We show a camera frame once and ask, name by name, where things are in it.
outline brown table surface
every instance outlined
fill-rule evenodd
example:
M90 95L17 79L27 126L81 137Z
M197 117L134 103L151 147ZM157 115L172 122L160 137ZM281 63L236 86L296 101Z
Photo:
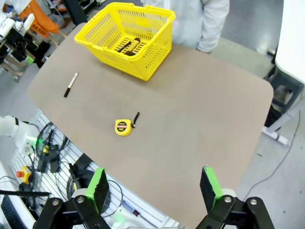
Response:
M195 228L206 214L202 167L212 166L222 187L238 186L270 107L270 84L175 44L145 82L76 44L81 27L40 69L30 98L95 163L152 206ZM133 120L138 111L137 127L118 136L115 120Z

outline tape measure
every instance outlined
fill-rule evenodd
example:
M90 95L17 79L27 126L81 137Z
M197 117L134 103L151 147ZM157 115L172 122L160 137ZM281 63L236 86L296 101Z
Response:
M115 120L115 132L120 136L127 136L132 131L132 128L135 128L135 122L137 121L140 112L135 116L133 123L129 119L117 119Z

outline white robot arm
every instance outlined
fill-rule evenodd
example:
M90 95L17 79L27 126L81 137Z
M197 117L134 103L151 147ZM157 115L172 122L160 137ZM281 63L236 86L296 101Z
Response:
M39 130L36 126L19 121L12 116L0 116L0 136L14 138L16 147L21 153L27 146L35 146Z

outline yellow basket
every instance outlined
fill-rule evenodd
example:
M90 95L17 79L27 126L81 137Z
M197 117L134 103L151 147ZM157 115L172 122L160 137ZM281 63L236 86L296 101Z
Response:
M98 12L75 36L100 61L142 80L149 80L172 49L175 13L152 6L111 3ZM134 56L118 50L134 38L140 43Z

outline black marker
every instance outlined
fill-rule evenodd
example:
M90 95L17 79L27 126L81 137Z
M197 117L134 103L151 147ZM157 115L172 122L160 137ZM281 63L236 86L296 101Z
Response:
M69 84L69 86L68 86L68 88L67 88L65 94L63 95L63 97L67 98L67 96L68 96L68 94L69 94L69 91L70 91L70 89L71 89L71 87L72 87L72 84L74 83L74 80L76 79L77 75L78 75L78 73L76 73L76 74L74 75L74 77L73 77L73 79L71 80L71 82L70 82L70 84Z

